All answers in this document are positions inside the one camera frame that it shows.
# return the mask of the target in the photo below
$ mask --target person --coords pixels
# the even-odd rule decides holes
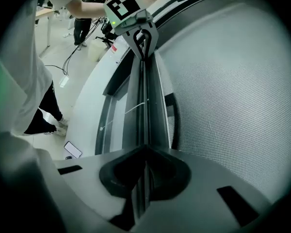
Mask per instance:
[[[103,4],[81,0],[51,0],[76,18],[103,17]],[[0,43],[0,132],[65,135],[68,122],[54,93],[51,73],[38,57],[34,41],[37,0],[27,0],[7,28]],[[41,110],[60,127],[43,119]]]
[[[82,0],[83,2],[99,2],[104,3],[106,0]],[[81,50],[81,46],[86,47],[85,39],[91,28],[91,19],[81,18],[76,19],[74,22],[74,45],[78,46],[78,50]]]

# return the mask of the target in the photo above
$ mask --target sneaker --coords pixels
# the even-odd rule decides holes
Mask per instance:
[[[60,121],[58,121],[58,122],[60,123],[61,126],[68,127],[69,120],[64,119],[64,117]]]
[[[56,126],[56,131],[54,132],[54,134],[59,136],[65,136],[67,134],[67,130]]]

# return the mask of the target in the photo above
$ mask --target smartphone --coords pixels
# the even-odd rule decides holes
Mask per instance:
[[[82,155],[82,152],[73,146],[71,142],[67,142],[64,148],[76,158],[79,158]]]

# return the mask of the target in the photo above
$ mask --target red label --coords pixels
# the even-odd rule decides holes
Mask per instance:
[[[117,48],[114,45],[112,45],[111,48],[114,52],[116,52]]]

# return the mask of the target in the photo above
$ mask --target black cable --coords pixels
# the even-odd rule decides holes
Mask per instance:
[[[95,22],[95,24],[94,24],[94,26],[90,29],[90,33],[87,35],[87,37],[85,38],[85,40],[87,40],[90,36],[91,36],[91,34],[96,30],[96,28],[98,27],[98,24],[99,24],[99,22],[100,22],[100,19],[101,19],[101,17]],[[70,59],[71,59],[71,57],[72,57],[72,55],[75,53],[75,51],[78,49],[78,47],[83,43],[83,42],[81,42],[74,50],[73,50],[73,52],[70,54],[70,56],[65,60],[65,62],[64,62],[64,65],[63,65],[63,68],[61,68],[61,70],[63,70],[63,74],[64,75],[68,75],[68,66],[69,66],[69,62],[70,62]]]
[[[104,17],[100,17],[97,21],[99,21],[99,23],[102,23],[102,20],[104,19]]]
[[[64,69],[62,69],[62,68],[60,68],[58,66],[55,66],[55,65],[44,65],[44,66],[46,66],[46,67],[57,67],[58,69],[63,71],[64,75],[67,75],[67,72]]]

